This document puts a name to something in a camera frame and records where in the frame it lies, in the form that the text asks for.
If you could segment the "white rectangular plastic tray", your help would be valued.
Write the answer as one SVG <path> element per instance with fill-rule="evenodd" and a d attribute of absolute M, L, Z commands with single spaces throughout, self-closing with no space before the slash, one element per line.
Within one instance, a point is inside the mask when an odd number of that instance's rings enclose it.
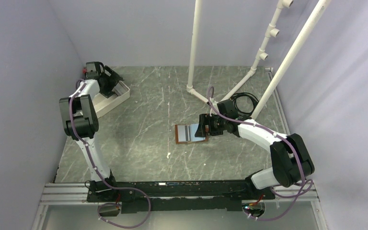
<path fill-rule="evenodd" d="M 102 94 L 97 94 L 92 100 L 96 115 L 98 118 L 109 113 L 121 103 L 130 97 L 130 88 L 120 81 L 112 90 L 112 95 L 105 97 Z"/>

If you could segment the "brown leather card holder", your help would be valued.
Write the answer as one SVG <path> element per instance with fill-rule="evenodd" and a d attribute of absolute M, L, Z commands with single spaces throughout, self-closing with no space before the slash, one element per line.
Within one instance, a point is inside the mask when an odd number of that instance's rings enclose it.
<path fill-rule="evenodd" d="M 194 144 L 200 142 L 207 142 L 208 137 L 199 138 L 196 137 L 196 130 L 198 124 L 191 125 L 175 125 L 175 143 L 176 144 Z"/>

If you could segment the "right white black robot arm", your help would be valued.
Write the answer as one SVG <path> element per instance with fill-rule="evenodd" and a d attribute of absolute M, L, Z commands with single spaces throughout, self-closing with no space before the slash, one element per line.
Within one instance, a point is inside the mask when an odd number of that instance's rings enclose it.
<path fill-rule="evenodd" d="M 249 140 L 269 152 L 272 166 L 249 176 L 245 193 L 258 198 L 265 188 L 290 187 L 314 173 L 315 167 L 302 137 L 275 132 L 247 116 L 225 119 L 219 115 L 201 114 L 197 138 L 222 135 L 224 131 Z"/>

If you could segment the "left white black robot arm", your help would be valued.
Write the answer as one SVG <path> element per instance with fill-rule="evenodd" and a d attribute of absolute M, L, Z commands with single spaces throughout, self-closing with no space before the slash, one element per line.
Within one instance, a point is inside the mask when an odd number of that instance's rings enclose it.
<path fill-rule="evenodd" d="M 100 194 L 104 200 L 113 201 L 117 198 L 119 189 L 112 184 L 115 178 L 95 139 L 99 121 L 92 100 L 99 94 L 111 96 L 113 88 L 122 77 L 98 61 L 86 63 L 84 76 L 77 81 L 73 94 L 59 100 L 62 125 L 65 134 L 81 148 L 89 166 L 89 193 Z"/>

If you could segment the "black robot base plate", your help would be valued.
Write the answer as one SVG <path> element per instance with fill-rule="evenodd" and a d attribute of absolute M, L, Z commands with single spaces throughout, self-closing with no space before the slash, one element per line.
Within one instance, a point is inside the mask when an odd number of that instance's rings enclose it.
<path fill-rule="evenodd" d="M 224 209 L 240 211 L 244 204 L 273 200 L 270 188 L 256 189 L 251 180 L 115 182 L 113 189 L 90 182 L 89 203 L 121 202 L 123 214 L 151 211 Z"/>

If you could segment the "aluminium extrusion rail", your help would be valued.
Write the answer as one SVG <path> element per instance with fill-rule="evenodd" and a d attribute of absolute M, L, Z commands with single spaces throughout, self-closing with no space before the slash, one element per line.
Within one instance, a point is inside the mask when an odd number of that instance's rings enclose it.
<path fill-rule="evenodd" d="M 293 194 L 297 194 L 298 189 L 292 188 L 279 188 L 275 189 L 280 195 L 291 196 Z M 99 205 L 104 203 L 110 203 L 118 201 L 119 204 L 122 204 L 123 201 L 121 199 L 118 200 L 118 195 L 116 198 L 110 198 L 110 200 L 105 201 L 88 201 L 88 197 L 91 196 L 88 192 L 88 188 L 85 187 L 84 183 L 70 183 L 70 184 L 46 184 L 40 198 L 40 204 L 44 205 Z M 151 199 L 159 199 L 159 200 L 173 200 L 173 199 L 184 199 L 184 200 L 211 200 L 216 197 L 223 196 L 150 196 Z M 274 199 L 269 199 L 268 195 L 264 196 L 260 203 L 262 202 L 292 202 L 294 198 L 282 198 L 275 197 Z M 257 199 L 242 199 L 243 204 L 255 203 Z M 305 194 L 299 196 L 296 202 L 320 202 L 318 194 L 314 189 L 314 186 Z"/>

